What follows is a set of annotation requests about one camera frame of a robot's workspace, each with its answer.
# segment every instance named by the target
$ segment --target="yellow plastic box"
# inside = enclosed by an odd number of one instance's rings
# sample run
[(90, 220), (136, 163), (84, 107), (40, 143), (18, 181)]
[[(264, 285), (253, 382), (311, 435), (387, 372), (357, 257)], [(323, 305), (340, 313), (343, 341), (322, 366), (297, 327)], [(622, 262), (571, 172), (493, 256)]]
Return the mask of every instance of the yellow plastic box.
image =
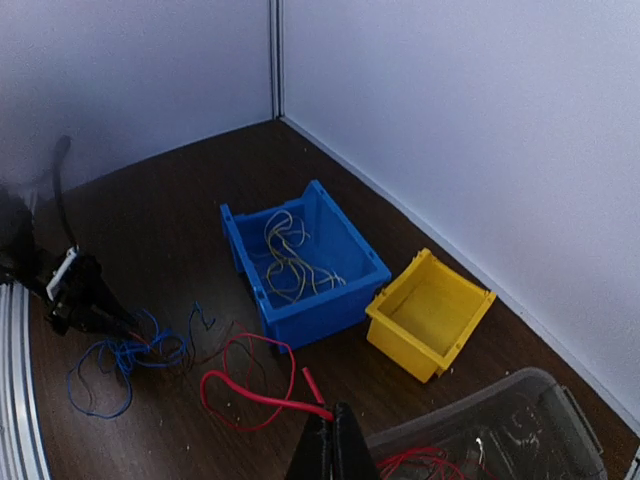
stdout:
[(424, 383), (451, 366), (495, 298), (425, 249), (367, 307), (367, 340)]

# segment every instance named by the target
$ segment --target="wall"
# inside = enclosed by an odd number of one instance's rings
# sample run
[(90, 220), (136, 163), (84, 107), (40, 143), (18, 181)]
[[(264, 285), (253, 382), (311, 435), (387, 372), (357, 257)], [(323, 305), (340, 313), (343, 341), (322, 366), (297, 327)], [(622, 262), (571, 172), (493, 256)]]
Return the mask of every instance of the wall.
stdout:
[(269, 119), (267, 0), (0, 5), (0, 181), (65, 184)]
[(639, 10), (285, 8), (287, 116), (482, 272), (637, 431)]

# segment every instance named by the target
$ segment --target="blue wire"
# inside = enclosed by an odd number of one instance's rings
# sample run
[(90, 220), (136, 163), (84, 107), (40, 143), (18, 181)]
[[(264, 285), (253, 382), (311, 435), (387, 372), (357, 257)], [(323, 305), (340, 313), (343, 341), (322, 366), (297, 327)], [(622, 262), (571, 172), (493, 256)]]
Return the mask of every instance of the blue wire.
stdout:
[[(199, 311), (202, 315), (202, 309), (200, 308), (200, 305), (198, 305), (197, 303), (194, 305), (194, 310), (195, 312)], [(192, 311), (191, 318), (189, 319), (189, 335), (191, 335), (191, 319), (193, 318), (194, 314), (195, 313)], [(131, 406), (131, 402), (133, 401), (133, 387), (131, 385), (130, 377), (137, 366), (144, 367), (144, 368), (158, 368), (158, 369), (170, 368), (170, 367), (175, 367), (180, 365), (184, 360), (184, 358), (187, 356), (187, 341), (181, 335), (173, 333), (171, 329), (167, 329), (161, 332), (156, 318), (146, 310), (143, 310), (141, 314), (138, 314), (138, 316), (141, 318), (146, 317), (153, 321), (153, 325), (155, 327), (155, 334), (154, 334), (153, 340), (149, 345), (146, 345), (144, 343), (140, 343), (134, 340), (115, 340), (115, 339), (108, 338), (106, 340), (103, 340), (102, 342), (94, 343), (91, 347), (89, 347), (89, 349), (82, 356), (82, 358), (80, 358), (76, 366), (71, 370), (69, 370), (69, 373), (67, 374), (67, 392), (69, 395), (69, 401), (71, 402), (71, 405), (76, 410), (78, 410), (81, 413), (84, 413), (88, 417), (96, 417), (96, 418), (101, 418), (103, 420), (112, 420), (114, 418), (121, 416), (123, 413), (125, 413), (129, 409), (129, 407)], [(138, 358), (139, 355), (140, 356), (149, 355), (152, 352), (152, 350), (158, 350), (160, 354), (164, 356), (165, 344), (167, 342), (172, 342), (173, 344), (177, 342), (179, 347), (178, 349), (174, 350), (169, 356), (166, 357), (166, 362), (163, 362), (163, 363), (145, 362)], [(124, 382), (127, 388), (126, 400), (124, 401), (122, 406), (115, 413), (112, 413), (112, 414), (96, 413), (96, 412), (84, 409), (80, 407), (76, 403), (76, 401), (73, 399), (73, 393), (71, 391), (72, 375), (75, 372), (78, 374), (78, 376), (80, 376), (82, 365), (96, 350), (98, 351), (98, 368), (100, 369), (100, 372), (103, 375), (110, 375), (112, 373), (116, 373), (117, 375), (118, 373), (120, 373), (124, 379)], [(104, 359), (105, 359), (106, 353), (110, 353), (115, 359), (114, 364), (110, 368), (105, 368), (105, 365), (104, 365), (105, 364)]]

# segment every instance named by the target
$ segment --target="blue plastic box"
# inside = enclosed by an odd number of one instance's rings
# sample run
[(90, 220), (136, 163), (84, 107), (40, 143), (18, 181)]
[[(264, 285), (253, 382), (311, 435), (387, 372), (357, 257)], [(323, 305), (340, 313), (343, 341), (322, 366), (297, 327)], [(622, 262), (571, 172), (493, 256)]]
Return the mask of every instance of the blue plastic box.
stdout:
[[(376, 290), (391, 279), (389, 269), (317, 180), (301, 198), (270, 210), (252, 215), (232, 215), (227, 205), (220, 210), (236, 269), (247, 274), (265, 335), (293, 349), (364, 320)], [(308, 288), (295, 303), (271, 291), (266, 271), (274, 259), (265, 241), (265, 226), (279, 210), (302, 219), (310, 234), (298, 254), (311, 265), (335, 272), (346, 285), (326, 286), (317, 295)], [(296, 281), (293, 272), (288, 274), (291, 278), (285, 273), (279, 282)]]

